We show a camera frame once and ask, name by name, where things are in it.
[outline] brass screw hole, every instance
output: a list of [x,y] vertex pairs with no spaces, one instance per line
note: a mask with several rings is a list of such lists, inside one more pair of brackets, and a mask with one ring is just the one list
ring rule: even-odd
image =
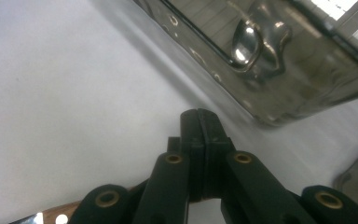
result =
[[179,163],[182,160],[182,157],[178,155],[169,155],[165,158],[165,161],[167,161],[168,163]]
[[338,197],[325,191],[316,193],[315,198],[319,203],[331,209],[340,209],[344,205]]
[[246,154],[237,154],[235,155],[234,159],[240,163],[249,163],[252,161],[252,158]]
[[95,203],[101,208],[115,205],[120,199],[120,195],[115,190],[108,190],[100,193],[95,199]]

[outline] black plastic part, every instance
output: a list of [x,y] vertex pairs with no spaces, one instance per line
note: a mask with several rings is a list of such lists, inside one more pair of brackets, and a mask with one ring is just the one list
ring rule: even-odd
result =
[[200,125],[199,111],[187,110],[180,116],[180,148],[190,158],[190,201],[202,200],[204,185],[205,141]]
[[[101,195],[112,191],[114,204],[96,201],[109,202]],[[194,109],[182,114],[181,137],[169,138],[149,180],[130,191],[115,185],[93,190],[68,224],[186,224],[188,202],[208,198],[222,199],[227,224],[358,223],[358,205],[344,194],[316,186],[298,197],[256,156],[235,151],[213,112]]]
[[238,200],[250,223],[316,224],[253,154],[229,153],[226,178],[227,193]]
[[200,125],[205,141],[205,165],[203,198],[221,198],[225,157],[234,151],[217,115],[205,109],[199,109]]
[[168,137],[168,152],[179,152],[180,151],[180,137]]
[[158,157],[132,224],[185,224],[189,159],[166,152]]
[[[339,203],[335,202],[337,199],[329,197],[328,195],[333,195],[333,197],[339,199],[342,206],[337,206],[337,204],[339,205]],[[319,223],[358,223],[358,205],[337,190],[324,186],[308,187],[303,190],[301,202],[304,208],[306,208]]]
[[[117,203],[101,207],[97,205],[97,197],[104,192],[115,191],[118,195]],[[73,213],[68,224],[103,224],[103,223],[126,223],[125,218],[130,195],[126,189],[116,185],[104,185],[91,191]]]
[[226,191],[220,203],[220,210],[227,224],[248,224],[249,219],[235,197]]

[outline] metal container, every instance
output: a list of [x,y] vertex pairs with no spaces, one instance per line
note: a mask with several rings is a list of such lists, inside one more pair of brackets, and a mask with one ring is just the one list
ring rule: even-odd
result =
[[134,0],[270,125],[358,98],[357,0]]

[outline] white surface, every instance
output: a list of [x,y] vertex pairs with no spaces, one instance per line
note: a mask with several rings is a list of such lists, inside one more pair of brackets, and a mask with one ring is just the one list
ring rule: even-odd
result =
[[[131,1],[0,1],[0,223],[141,182],[197,107],[296,193],[358,156],[358,100],[261,129]],[[190,206],[223,222],[217,200]]]

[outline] metal rim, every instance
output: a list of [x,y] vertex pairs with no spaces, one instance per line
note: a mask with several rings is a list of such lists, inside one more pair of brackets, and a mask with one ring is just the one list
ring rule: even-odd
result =
[[168,163],[176,164],[183,160],[183,158],[179,155],[168,155],[165,157],[165,161]]
[[95,198],[95,203],[102,207],[110,207],[115,205],[120,199],[120,195],[115,190],[108,190],[98,194],[97,198]]
[[331,209],[340,209],[344,206],[338,197],[325,191],[317,192],[315,198],[319,203]]
[[252,161],[252,157],[244,153],[238,153],[234,156],[235,161],[240,163],[249,163]]

